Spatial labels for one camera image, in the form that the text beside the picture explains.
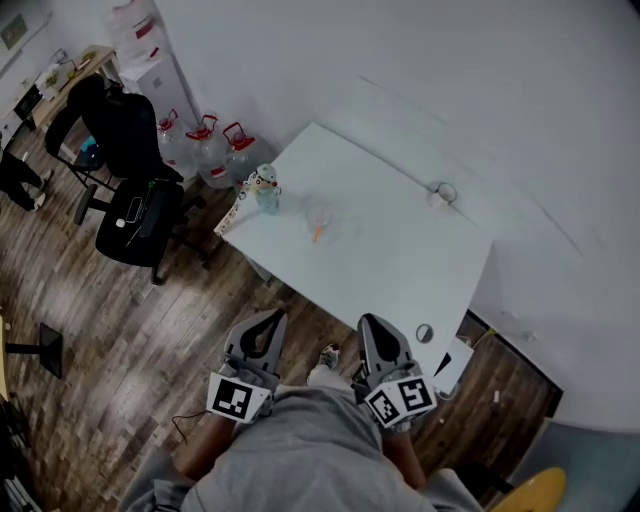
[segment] white wall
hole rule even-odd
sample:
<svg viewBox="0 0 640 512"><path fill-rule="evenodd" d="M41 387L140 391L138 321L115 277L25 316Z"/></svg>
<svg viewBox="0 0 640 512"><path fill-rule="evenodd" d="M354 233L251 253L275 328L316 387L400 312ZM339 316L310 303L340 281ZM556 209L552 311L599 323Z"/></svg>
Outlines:
<svg viewBox="0 0 640 512"><path fill-rule="evenodd" d="M0 42L0 111L22 90L21 82L38 76L58 49L46 26L46 13L39 0L0 2L2 28L17 14L22 14L27 33L11 50Z"/></svg>
<svg viewBox="0 0 640 512"><path fill-rule="evenodd" d="M91 27L69 34L77 47L99 37L108 6L50 1ZM422 184L454 183L496 240L473 309L564 388L559 418L640 426L640 19L626 0L156 3L201 109L281 147L316 120Z"/></svg>
<svg viewBox="0 0 640 512"><path fill-rule="evenodd" d="M50 26L64 42L70 57L79 55L90 44L109 44L102 18L125 0L42 0L51 12Z"/></svg>

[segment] sneaker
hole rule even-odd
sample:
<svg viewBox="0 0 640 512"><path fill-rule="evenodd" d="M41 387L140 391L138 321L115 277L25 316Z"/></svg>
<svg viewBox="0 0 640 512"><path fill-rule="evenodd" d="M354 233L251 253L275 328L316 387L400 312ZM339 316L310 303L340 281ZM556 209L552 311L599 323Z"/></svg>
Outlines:
<svg viewBox="0 0 640 512"><path fill-rule="evenodd" d="M47 195L44 192L40 194L38 197L36 197L36 200L33 202L34 208L32 211L37 212L40 208L42 208L42 205L44 204L44 200L46 198L47 198Z"/></svg>
<svg viewBox="0 0 640 512"><path fill-rule="evenodd" d="M53 169L49 169L47 171L47 173L40 178L40 181L42 183L38 187L38 190L40 190L40 191L44 190L44 188L47 186L47 184L51 181L51 178L53 178Z"/></svg>
<svg viewBox="0 0 640 512"><path fill-rule="evenodd" d="M335 370L338 367L338 360L340 359L340 347L335 343L327 345L320 353L318 358L318 365L325 365L329 367L329 370Z"/></svg>

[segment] yellow chair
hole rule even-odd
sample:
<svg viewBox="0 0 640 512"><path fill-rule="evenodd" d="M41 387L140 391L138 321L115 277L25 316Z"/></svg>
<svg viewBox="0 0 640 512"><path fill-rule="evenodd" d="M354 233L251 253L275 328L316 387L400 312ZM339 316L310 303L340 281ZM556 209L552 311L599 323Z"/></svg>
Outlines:
<svg viewBox="0 0 640 512"><path fill-rule="evenodd" d="M545 469L507 494L491 512L553 512L566 487L563 469Z"/></svg>

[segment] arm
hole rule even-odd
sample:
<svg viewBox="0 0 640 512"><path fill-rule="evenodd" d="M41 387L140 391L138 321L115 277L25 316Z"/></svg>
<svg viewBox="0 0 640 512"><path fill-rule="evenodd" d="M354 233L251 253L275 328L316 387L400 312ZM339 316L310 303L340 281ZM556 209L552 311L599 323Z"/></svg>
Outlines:
<svg viewBox="0 0 640 512"><path fill-rule="evenodd" d="M235 421L222 416L210 418L191 444L183 446L176 454L176 469L191 480L200 480L211 471L216 459L231 446L235 425Z"/></svg>
<svg viewBox="0 0 640 512"><path fill-rule="evenodd" d="M393 433L382 437L382 453L400 470L405 482L413 489L427 484L409 432Z"/></svg>

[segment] person's leg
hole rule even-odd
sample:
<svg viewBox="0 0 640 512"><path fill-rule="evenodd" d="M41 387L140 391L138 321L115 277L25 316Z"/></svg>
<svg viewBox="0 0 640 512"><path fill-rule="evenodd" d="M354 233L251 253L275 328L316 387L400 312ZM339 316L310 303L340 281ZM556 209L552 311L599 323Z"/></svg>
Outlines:
<svg viewBox="0 0 640 512"><path fill-rule="evenodd" d="M36 188L42 187L43 181L40 179L40 176L38 176L31 167L12 154L5 152L2 156L1 165L1 172L11 176L13 180L19 181L20 183L28 183Z"/></svg>
<svg viewBox="0 0 640 512"><path fill-rule="evenodd" d="M350 383L335 370L339 356L340 349L336 344L325 347L320 354L318 364L309 372L307 386L353 391Z"/></svg>
<svg viewBox="0 0 640 512"><path fill-rule="evenodd" d="M35 201L31 199L31 196L17 179L8 179L7 176L0 176L0 190L6 192L9 199L18 206L21 206L29 212L35 210Z"/></svg>

